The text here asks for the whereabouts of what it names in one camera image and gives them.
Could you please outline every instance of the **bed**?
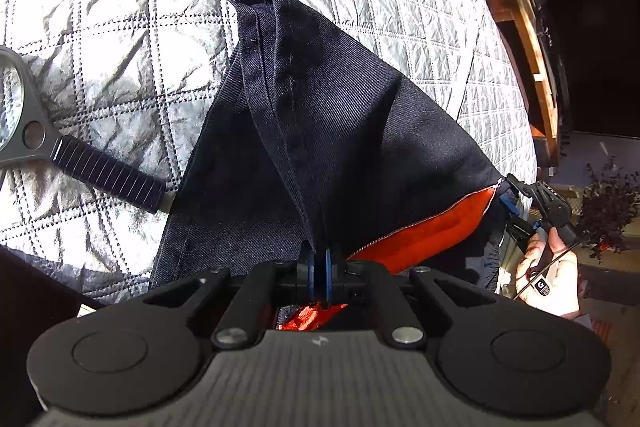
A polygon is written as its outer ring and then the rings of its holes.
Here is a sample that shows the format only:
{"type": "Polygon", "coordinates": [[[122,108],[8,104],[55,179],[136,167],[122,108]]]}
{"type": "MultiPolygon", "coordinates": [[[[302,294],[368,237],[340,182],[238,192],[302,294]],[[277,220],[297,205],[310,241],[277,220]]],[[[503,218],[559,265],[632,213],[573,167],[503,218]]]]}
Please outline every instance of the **bed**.
{"type": "MultiPolygon", "coordinates": [[[[526,110],[485,0],[301,1],[417,84],[500,172],[534,181],[526,110]]],[[[175,190],[237,41],[228,1],[0,6],[0,42],[28,63],[54,125],[175,190]]],[[[146,291],[166,217],[42,163],[7,169],[0,188],[0,244],[104,303],[146,291]]]]}

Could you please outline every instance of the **black cable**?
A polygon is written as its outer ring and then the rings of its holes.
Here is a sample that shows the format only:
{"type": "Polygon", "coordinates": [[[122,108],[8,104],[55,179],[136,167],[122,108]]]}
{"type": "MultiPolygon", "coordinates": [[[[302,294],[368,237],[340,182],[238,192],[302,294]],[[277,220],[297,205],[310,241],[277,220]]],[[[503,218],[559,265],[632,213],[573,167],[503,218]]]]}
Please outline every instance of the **black cable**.
{"type": "Polygon", "coordinates": [[[529,282],[524,286],[524,288],[522,290],[520,290],[518,293],[516,293],[516,295],[514,296],[513,300],[515,300],[518,297],[520,297],[520,295],[522,295],[522,292],[524,292],[524,290],[526,290],[529,286],[531,286],[535,282],[535,280],[538,279],[538,277],[540,277],[540,275],[546,271],[547,268],[549,268],[553,263],[556,263],[557,261],[560,261],[560,259],[562,259],[562,257],[564,257],[565,254],[571,252],[575,247],[578,247],[578,245],[580,245],[580,243],[581,243],[581,241],[576,241],[570,247],[567,247],[564,250],[562,250],[562,252],[558,256],[554,255],[555,256],[554,259],[550,263],[548,263],[542,270],[540,270],[538,275],[536,275],[535,277],[532,277],[529,280],[529,282]]]}

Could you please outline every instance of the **black cloth bag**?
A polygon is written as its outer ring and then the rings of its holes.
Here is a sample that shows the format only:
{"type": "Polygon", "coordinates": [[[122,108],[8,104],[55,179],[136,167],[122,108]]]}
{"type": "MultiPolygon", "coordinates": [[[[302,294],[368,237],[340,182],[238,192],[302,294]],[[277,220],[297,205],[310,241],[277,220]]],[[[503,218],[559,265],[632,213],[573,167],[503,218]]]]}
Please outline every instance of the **black cloth bag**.
{"type": "MultiPolygon", "coordinates": [[[[345,259],[497,186],[500,174],[444,110],[318,12],[297,0],[230,1],[239,42],[173,203],[153,287],[212,266],[241,274],[296,259],[305,239],[345,259]]],[[[491,287],[506,219],[497,198],[478,219],[429,263],[491,287]]]]}

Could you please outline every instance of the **human hand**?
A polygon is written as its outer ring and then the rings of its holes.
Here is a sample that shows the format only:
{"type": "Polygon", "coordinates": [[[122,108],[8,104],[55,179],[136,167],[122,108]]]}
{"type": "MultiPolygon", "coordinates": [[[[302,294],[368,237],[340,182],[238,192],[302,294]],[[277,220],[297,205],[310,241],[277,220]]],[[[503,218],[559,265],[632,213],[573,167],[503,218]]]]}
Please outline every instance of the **human hand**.
{"type": "MultiPolygon", "coordinates": [[[[566,246],[555,228],[549,231],[548,241],[551,251],[554,253],[554,259],[566,250],[566,246]]],[[[542,257],[543,250],[545,250],[545,245],[546,243],[540,239],[538,234],[529,239],[527,252],[516,270],[516,292],[520,292],[529,282],[527,271],[531,266],[538,264],[538,260],[542,257]]],[[[551,291],[549,294],[542,296],[531,285],[522,292],[520,298],[529,306],[566,319],[574,319],[580,315],[580,306],[578,305],[578,260],[574,252],[568,251],[558,261],[556,278],[550,286],[551,291]]]]}

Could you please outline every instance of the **white logo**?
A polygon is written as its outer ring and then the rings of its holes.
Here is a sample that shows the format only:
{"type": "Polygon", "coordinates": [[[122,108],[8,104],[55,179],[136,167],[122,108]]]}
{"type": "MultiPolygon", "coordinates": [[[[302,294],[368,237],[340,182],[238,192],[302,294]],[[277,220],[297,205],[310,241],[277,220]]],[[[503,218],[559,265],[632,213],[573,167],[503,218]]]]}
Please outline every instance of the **white logo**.
{"type": "Polygon", "coordinates": [[[316,346],[322,346],[323,342],[329,342],[329,339],[326,337],[318,337],[316,339],[312,339],[311,342],[313,342],[314,344],[316,344],[316,346]]]}

